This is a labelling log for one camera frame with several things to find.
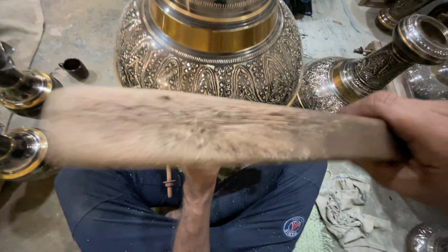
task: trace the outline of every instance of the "navy blue pants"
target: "navy blue pants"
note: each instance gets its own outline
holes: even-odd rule
[[[247,167],[215,188],[211,251],[291,251],[317,198],[326,162]],[[172,251],[178,220],[151,207],[180,207],[184,175],[165,170],[62,169],[55,188],[82,252]]]

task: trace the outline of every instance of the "concrete floor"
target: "concrete floor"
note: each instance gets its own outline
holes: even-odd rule
[[[41,0],[45,32],[32,68],[52,73],[64,86],[118,86],[112,66],[115,33],[127,0]],[[377,9],[360,8],[354,0],[314,0],[314,15],[299,17],[304,61],[325,56],[360,57],[352,50],[372,40],[390,41],[373,24]],[[90,77],[80,83],[59,69],[69,57],[81,59]],[[0,122],[9,113],[0,108]],[[9,129],[39,127],[40,121],[13,115]],[[404,251],[404,237],[420,222],[442,222],[448,217],[382,188],[359,167],[349,162],[331,162],[333,175],[350,174],[369,180],[368,214],[391,220],[394,245]],[[0,251],[79,251],[71,238],[57,196],[54,178],[29,183],[7,182],[0,193]],[[334,252],[342,251],[334,242]]]

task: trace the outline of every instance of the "psg logo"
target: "psg logo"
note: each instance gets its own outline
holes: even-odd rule
[[[288,237],[295,237],[303,229],[304,223],[302,217],[291,218],[284,223],[283,233]]]

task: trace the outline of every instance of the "black cup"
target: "black cup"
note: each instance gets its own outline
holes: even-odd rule
[[[59,66],[76,79],[83,80],[89,76],[89,70],[77,58],[66,59],[64,63],[59,63]]]

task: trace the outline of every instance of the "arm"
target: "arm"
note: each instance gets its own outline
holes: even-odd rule
[[[176,230],[174,252],[210,251],[210,207],[219,166],[184,167],[182,217]]]
[[[341,112],[383,119],[407,144],[407,161],[356,161],[374,179],[402,196],[448,210],[448,101],[380,91]]]

